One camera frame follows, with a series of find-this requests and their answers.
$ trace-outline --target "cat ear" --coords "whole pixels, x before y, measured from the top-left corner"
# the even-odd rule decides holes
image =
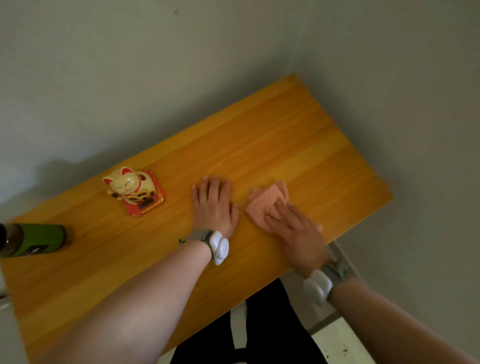
[[[123,176],[124,174],[127,174],[127,173],[133,173],[133,171],[128,167],[122,167],[121,168],[121,175]]]

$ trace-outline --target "red base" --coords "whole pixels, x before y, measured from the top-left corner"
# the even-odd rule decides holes
[[[162,186],[160,186],[155,176],[149,170],[144,170],[143,172],[152,178],[157,193],[149,200],[136,205],[129,204],[127,201],[123,200],[123,203],[127,207],[128,213],[135,217],[141,216],[145,212],[150,211],[152,208],[165,201],[165,191],[163,191]]]

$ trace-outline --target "hand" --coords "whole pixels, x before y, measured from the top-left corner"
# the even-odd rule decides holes
[[[325,240],[315,224],[298,207],[285,206],[280,201],[275,205],[280,220],[272,216],[266,216],[265,220],[275,234],[284,239],[290,266],[304,278],[309,278],[314,270],[332,261]]]
[[[240,218],[238,207],[233,204],[230,210],[230,181],[224,180],[220,187],[220,176],[209,183],[204,176],[200,188],[192,187],[193,229],[218,230],[230,239]]]

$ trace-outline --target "bottle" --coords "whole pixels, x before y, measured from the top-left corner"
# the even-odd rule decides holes
[[[0,224],[0,258],[53,253],[66,240],[62,225]]]

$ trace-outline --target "person's leg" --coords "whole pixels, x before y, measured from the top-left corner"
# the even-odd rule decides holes
[[[280,279],[247,298],[247,351],[249,364],[326,363]]]
[[[230,364],[233,362],[234,351],[228,311],[177,346],[170,364]]]

